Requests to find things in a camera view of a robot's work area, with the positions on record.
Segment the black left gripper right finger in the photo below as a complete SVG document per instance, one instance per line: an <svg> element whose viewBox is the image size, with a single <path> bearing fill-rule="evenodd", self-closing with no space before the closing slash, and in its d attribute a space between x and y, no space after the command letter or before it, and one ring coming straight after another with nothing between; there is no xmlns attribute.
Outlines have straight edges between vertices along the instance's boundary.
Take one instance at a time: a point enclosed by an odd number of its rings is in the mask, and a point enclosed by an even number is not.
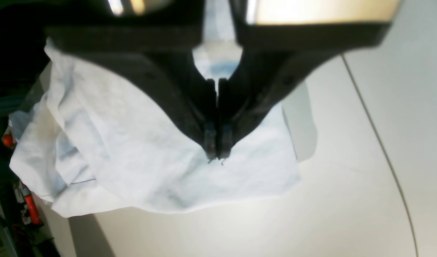
<svg viewBox="0 0 437 257"><path fill-rule="evenodd" d="M228 158L269 111L316 68L344 52L378 46L392 0L230 0L240 62L218 82L217 157Z"/></svg>

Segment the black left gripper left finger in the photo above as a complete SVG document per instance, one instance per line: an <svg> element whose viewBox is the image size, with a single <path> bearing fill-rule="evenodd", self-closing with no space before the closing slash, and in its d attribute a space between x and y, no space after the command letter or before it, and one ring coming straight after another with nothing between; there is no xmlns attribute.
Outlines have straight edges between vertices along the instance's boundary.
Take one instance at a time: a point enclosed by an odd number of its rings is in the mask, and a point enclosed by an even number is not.
<svg viewBox="0 0 437 257"><path fill-rule="evenodd" d="M214 80L194 65L202 42L205 1L174 0L137 15L129 0L113 14L107 0L67 0L46 6L45 32L61 51L129 80L217 158Z"/></svg>

